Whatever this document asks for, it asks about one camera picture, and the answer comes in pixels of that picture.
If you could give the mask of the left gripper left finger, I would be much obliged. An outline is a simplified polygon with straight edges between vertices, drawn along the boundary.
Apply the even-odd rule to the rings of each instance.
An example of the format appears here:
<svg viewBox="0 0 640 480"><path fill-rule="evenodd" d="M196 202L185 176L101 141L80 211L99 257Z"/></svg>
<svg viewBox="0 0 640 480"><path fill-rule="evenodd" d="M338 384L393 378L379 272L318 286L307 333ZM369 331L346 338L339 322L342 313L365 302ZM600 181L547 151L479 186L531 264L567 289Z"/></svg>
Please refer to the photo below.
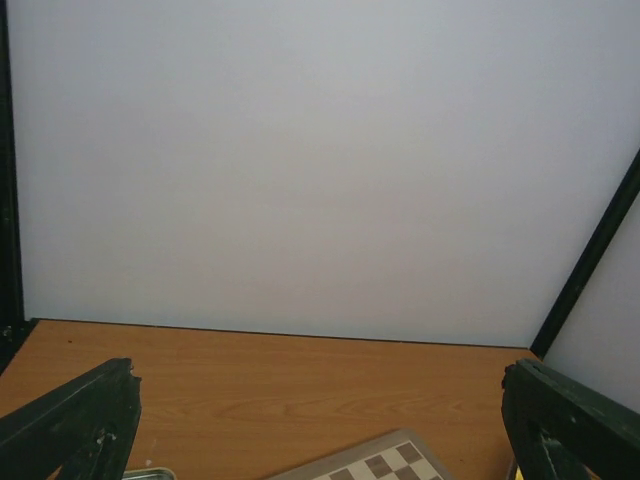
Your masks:
<svg viewBox="0 0 640 480"><path fill-rule="evenodd" d="M141 379L112 358L1 418L3 479L120 479L137 433Z"/></svg>

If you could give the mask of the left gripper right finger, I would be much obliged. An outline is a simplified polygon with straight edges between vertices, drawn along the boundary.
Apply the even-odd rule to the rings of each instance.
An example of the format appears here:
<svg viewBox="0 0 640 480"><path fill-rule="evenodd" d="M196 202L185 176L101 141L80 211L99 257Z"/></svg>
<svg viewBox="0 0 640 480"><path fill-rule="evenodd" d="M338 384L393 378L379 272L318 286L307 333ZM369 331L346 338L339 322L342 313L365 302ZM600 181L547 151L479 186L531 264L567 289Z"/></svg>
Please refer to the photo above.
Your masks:
<svg viewBox="0 0 640 480"><path fill-rule="evenodd" d="M639 414L533 359L505 369L501 413L524 479L637 479Z"/></svg>

